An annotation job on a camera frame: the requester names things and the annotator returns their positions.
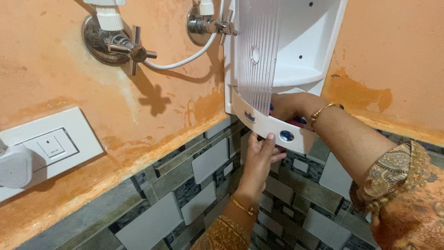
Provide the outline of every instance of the woman's right hand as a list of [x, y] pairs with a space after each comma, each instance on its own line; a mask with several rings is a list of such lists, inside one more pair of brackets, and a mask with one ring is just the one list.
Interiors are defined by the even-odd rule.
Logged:
[[271, 116], [281, 121], [288, 121], [294, 117], [304, 117], [306, 120], [312, 114], [328, 104], [323, 98], [310, 93], [272, 94]]

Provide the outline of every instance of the patterned sleeve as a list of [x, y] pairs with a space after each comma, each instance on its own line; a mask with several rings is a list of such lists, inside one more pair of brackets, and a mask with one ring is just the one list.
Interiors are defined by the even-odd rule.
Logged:
[[372, 212], [372, 234], [382, 249], [444, 249], [444, 171], [425, 149], [406, 142], [381, 156], [350, 197]]
[[219, 215], [191, 250], [246, 250], [250, 236], [235, 221]]

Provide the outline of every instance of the bracelet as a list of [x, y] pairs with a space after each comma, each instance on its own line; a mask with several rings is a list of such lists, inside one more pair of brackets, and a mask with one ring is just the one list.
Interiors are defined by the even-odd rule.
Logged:
[[322, 107], [320, 110], [318, 110], [316, 113], [314, 113], [314, 114], [312, 114], [311, 115], [311, 119], [310, 119], [310, 127], [309, 127], [309, 129], [310, 129], [310, 131], [311, 132], [315, 132], [314, 131], [314, 128], [313, 128], [313, 125], [314, 125], [314, 123], [316, 122], [316, 119], [317, 119], [317, 117], [319, 116], [319, 113], [322, 111], [322, 110], [324, 110], [324, 109], [326, 109], [326, 108], [328, 108], [328, 107], [330, 107], [330, 106], [338, 106], [339, 108], [341, 108], [341, 109], [344, 109], [344, 106], [342, 106], [341, 104], [337, 104], [337, 103], [330, 103], [330, 104], [328, 104], [328, 105], [326, 105], [326, 106], [324, 106], [324, 107]]
[[235, 200], [235, 198], [231, 195], [230, 196], [230, 200], [236, 205], [238, 206], [240, 209], [244, 210], [245, 212], [247, 212], [250, 216], [257, 214], [256, 211], [254, 211], [253, 207], [250, 207], [250, 210], [245, 209], [241, 204], [239, 204], [238, 201]]

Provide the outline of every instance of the white switch plate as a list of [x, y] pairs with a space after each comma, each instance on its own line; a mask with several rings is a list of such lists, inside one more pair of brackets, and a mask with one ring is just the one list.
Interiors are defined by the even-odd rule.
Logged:
[[[49, 157], [38, 142], [52, 136], [57, 139], [65, 152]], [[23, 143], [39, 155], [38, 164], [33, 166], [31, 182], [17, 189], [0, 187], [0, 201], [103, 153], [102, 147], [78, 107], [0, 131], [0, 140], [6, 146]]]

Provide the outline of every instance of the ribbed plastic cover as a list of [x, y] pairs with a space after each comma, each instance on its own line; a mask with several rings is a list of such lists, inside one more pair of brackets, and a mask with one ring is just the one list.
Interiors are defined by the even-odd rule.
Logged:
[[268, 116], [281, 24], [279, 0], [240, 0], [238, 15], [239, 93]]

